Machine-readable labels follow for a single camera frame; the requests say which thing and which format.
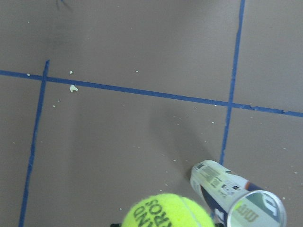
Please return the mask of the yellow Roland Garros tennis ball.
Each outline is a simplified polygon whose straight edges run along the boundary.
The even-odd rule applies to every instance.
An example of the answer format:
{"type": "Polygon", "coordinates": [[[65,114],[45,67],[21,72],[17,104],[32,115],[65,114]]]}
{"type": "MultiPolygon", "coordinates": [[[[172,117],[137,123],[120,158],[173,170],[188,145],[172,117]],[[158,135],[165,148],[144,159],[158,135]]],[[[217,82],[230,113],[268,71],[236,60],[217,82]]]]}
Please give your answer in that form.
{"type": "Polygon", "coordinates": [[[205,209],[195,201],[172,193],[149,196],[134,204],[122,227],[213,227],[205,209]]]}

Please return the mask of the clear tennis ball can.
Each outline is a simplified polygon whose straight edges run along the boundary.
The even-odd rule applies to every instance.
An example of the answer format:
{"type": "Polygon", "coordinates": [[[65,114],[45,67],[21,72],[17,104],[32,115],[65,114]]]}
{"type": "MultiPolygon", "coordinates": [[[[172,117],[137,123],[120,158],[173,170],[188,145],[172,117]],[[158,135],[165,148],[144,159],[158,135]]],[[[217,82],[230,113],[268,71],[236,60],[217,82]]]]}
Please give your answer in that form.
{"type": "Polygon", "coordinates": [[[195,164],[190,184],[221,227],[285,227],[287,224],[286,210],[275,194],[215,161],[195,164]]]}

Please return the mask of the large foam crumb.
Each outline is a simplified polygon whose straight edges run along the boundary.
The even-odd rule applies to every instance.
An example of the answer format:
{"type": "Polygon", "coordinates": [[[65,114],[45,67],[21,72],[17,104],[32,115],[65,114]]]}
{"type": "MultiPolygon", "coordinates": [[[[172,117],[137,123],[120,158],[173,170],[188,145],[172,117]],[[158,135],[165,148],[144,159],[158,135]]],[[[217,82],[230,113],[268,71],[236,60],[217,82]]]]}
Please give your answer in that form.
{"type": "Polygon", "coordinates": [[[74,85],[70,85],[69,90],[70,90],[71,93],[78,92],[78,88],[74,85]]]}

